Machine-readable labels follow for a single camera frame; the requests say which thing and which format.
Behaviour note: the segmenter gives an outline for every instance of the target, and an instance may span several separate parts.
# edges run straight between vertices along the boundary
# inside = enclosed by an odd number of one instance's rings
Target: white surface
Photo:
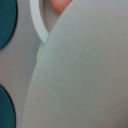
[[[36,64],[40,40],[34,30],[29,0],[18,0],[18,23],[10,43],[0,51],[0,84],[9,92],[21,128],[29,81]]]
[[[30,0],[30,11],[37,34],[39,35],[41,41],[45,43],[45,41],[49,36],[49,32],[46,29],[45,20],[44,19],[42,20],[41,17],[40,0]]]
[[[34,71],[23,128],[127,128],[128,1],[76,0]]]

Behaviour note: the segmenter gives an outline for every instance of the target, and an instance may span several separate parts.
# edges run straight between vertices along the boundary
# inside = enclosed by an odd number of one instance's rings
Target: dark teal object
[[[13,102],[7,91],[0,85],[0,128],[15,128],[16,115]]]
[[[10,41],[17,22],[16,0],[0,0],[0,49]]]

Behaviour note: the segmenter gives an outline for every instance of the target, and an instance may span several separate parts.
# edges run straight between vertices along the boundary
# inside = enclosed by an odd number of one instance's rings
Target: blurry background
[[[14,102],[17,128],[21,128],[23,108],[40,40],[32,24],[29,0],[17,0],[18,21],[9,44],[0,51],[0,84]]]

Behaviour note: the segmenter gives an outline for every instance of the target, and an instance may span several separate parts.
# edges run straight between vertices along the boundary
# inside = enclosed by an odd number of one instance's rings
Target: curved edge
[[[18,21],[18,3],[17,1],[15,0],[15,4],[16,4],[16,18],[15,18],[15,23],[14,23],[14,27],[13,27],[13,31],[12,31],[12,34],[9,36],[8,40],[6,41],[6,43],[0,47],[0,50],[3,50],[3,48],[5,48],[8,44],[9,44],[9,41],[12,39],[12,36],[14,35],[15,33],[15,30],[16,30],[16,27],[17,27],[17,21]]]
[[[46,30],[45,25],[43,24],[41,14],[40,14],[39,3],[40,3],[39,0],[30,0],[30,12],[31,12],[32,21],[37,31],[37,34],[41,39],[41,41],[45,43],[45,41],[49,36],[49,33]]]
[[[14,127],[16,128],[17,127],[17,116],[16,116],[16,109],[15,109],[15,106],[14,106],[14,103],[12,101],[12,98],[10,96],[10,94],[8,93],[8,91],[0,84],[0,87],[3,89],[3,91],[6,93],[7,97],[9,98],[11,104],[12,104],[12,109],[13,109],[13,112],[14,112],[14,117],[15,117],[15,122],[14,122]]]

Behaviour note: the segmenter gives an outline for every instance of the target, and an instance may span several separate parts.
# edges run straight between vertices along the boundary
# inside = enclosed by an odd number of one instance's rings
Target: white plastic
[[[33,24],[41,41],[45,43],[49,36],[49,32],[47,31],[47,28],[45,26],[45,20],[41,17],[40,6],[43,8],[43,5],[44,0],[42,0],[42,5],[40,5],[40,0],[30,0],[30,11]]]

